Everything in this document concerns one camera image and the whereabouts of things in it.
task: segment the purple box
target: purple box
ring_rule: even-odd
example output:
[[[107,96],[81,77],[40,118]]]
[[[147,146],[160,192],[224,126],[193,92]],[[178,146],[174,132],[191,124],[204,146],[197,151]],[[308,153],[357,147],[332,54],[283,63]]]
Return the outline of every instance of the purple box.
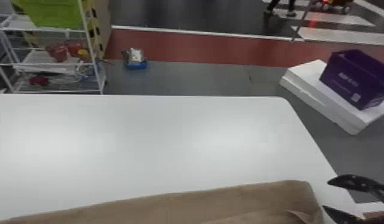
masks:
[[[384,64],[360,50],[332,53],[320,80],[359,110],[384,100]]]

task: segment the beige cushion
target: beige cushion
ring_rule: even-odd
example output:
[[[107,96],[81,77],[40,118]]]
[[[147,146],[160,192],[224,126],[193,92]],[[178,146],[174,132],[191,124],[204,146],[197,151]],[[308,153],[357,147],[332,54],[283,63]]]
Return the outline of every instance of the beige cushion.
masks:
[[[321,224],[310,185],[258,183],[134,198],[18,217],[0,224]]]

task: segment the white table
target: white table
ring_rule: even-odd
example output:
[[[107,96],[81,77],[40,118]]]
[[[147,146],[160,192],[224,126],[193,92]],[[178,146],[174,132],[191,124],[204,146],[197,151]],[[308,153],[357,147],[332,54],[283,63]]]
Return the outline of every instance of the white table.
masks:
[[[0,220],[284,179],[362,216],[335,176],[281,98],[0,95]]]

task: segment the red floor stripe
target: red floor stripe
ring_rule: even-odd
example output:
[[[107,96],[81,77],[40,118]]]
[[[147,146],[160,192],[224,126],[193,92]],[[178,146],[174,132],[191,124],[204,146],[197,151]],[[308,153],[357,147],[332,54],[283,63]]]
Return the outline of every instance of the red floor stripe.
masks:
[[[384,46],[328,42],[295,42],[221,36],[114,29],[105,57],[121,59],[121,50],[142,48],[152,61],[215,64],[253,64],[290,67],[308,61],[327,61],[331,53],[360,49],[384,62]]]

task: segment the white foam block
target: white foam block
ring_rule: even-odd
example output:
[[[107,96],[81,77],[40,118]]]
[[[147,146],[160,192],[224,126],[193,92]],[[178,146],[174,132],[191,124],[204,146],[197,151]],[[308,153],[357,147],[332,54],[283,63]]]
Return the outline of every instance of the white foam block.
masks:
[[[350,127],[360,131],[384,115],[384,102],[377,107],[360,111],[322,83],[319,78],[325,67],[325,62],[315,60],[289,68],[285,78],[306,92],[312,101],[321,102],[328,111],[321,111],[321,113],[340,126],[341,122],[335,121],[337,117],[340,117]]]
[[[308,92],[304,91],[300,86],[296,85],[295,83],[290,81],[288,78],[283,77],[280,80],[280,85],[286,88],[287,90],[291,91],[294,95],[296,95],[298,98],[303,100],[310,107],[313,107],[313,109],[320,112],[329,120],[336,123],[339,127],[341,127],[343,130],[348,132],[350,135],[356,135],[361,131],[360,129],[357,129],[356,127],[351,126],[342,117],[340,117],[339,115],[335,114],[332,110],[327,108],[325,104],[323,104],[317,98],[310,95]]]

